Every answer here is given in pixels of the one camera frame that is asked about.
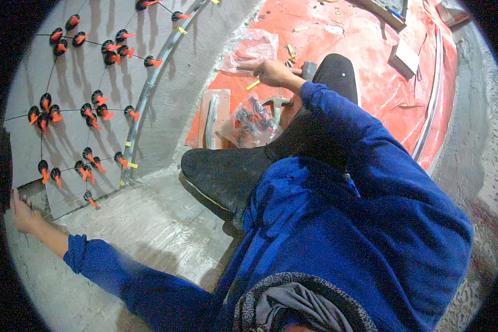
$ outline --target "man's right hand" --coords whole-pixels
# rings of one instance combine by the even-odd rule
[[[293,91],[300,95],[300,88],[306,82],[293,72],[298,73],[299,69],[286,67],[280,61],[265,60],[264,62],[242,62],[238,69],[253,71],[253,75],[258,77],[260,82],[271,87],[281,87]]]

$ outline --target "blue sleeve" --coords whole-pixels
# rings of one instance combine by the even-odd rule
[[[348,155],[362,198],[344,213],[391,267],[422,326],[435,326],[466,275],[471,222],[380,121],[324,84],[305,83],[301,97]]]
[[[212,295],[175,276],[122,255],[103,240],[68,236],[64,261],[126,307],[154,331],[197,331]]]

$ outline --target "concrete wall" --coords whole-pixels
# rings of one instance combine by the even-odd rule
[[[225,42],[240,23],[256,15],[254,9],[259,2],[206,4],[194,19],[150,97],[134,156],[140,168],[133,169],[132,178],[166,168],[173,162],[178,140],[186,136],[183,129],[199,109],[201,90]]]
[[[471,266],[437,331],[463,331],[498,269],[498,66],[471,23],[454,32],[458,52],[452,119],[432,179],[470,218]]]

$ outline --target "yellow spacer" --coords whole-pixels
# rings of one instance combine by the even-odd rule
[[[256,87],[256,85],[260,83],[260,80],[257,80],[255,83],[249,85],[247,88],[245,88],[247,91],[251,90],[252,88]]]

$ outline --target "tile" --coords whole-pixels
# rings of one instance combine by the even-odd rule
[[[104,71],[101,46],[69,45],[67,52],[57,57],[48,85],[52,103],[61,110],[79,110],[84,103],[92,103],[92,93],[98,89]]]
[[[114,110],[123,110],[128,105],[136,107],[147,75],[144,60],[137,57],[122,59],[121,66],[108,66],[100,84],[103,96],[109,98],[107,107]]]
[[[94,175],[94,178],[96,179],[95,183],[92,184],[90,181],[87,183],[87,188],[90,190],[94,188],[95,192],[92,191],[93,195],[103,196],[105,194],[108,194],[112,192],[113,190],[116,190],[120,188],[120,175],[121,175],[121,166],[120,164],[116,163],[113,158],[107,159],[107,160],[102,160],[101,161],[101,167],[105,169],[107,172],[102,173],[98,171],[97,169],[92,170],[92,174]]]
[[[98,121],[102,129],[90,129],[87,146],[92,149],[93,156],[100,159],[113,158],[116,152],[123,153],[125,149],[130,120],[126,119],[123,111],[113,112],[115,115],[109,121]]]
[[[11,134],[13,154],[13,186],[15,188],[42,178],[37,166],[41,160],[40,130],[29,126],[27,117],[19,117],[4,122]]]
[[[83,149],[87,147],[90,129],[80,112],[64,111],[61,116],[64,119],[51,123],[48,135],[42,137],[42,156],[50,169],[73,168],[78,160],[83,160]]]
[[[103,43],[114,40],[116,33],[124,29],[136,15],[135,2],[123,0],[87,0],[80,12],[78,31],[89,32],[87,40]]]
[[[34,36],[9,90],[6,119],[27,115],[31,106],[39,107],[46,92],[53,66],[53,53],[47,36]]]
[[[120,176],[117,178],[113,178],[110,181],[105,183],[98,184],[97,182],[94,185],[89,184],[89,190],[92,193],[93,199],[96,201],[102,196],[112,193],[120,188]]]
[[[53,8],[52,13],[48,15],[44,23],[42,23],[39,33],[52,33],[55,28],[61,28],[63,31],[65,31],[66,21],[68,21],[68,18],[70,18],[70,16],[78,13],[83,3],[85,3],[85,0],[60,1]]]
[[[61,191],[51,178],[46,182],[46,195],[53,219],[87,204],[83,199],[87,184],[75,169],[61,171],[61,181],[63,182]]]

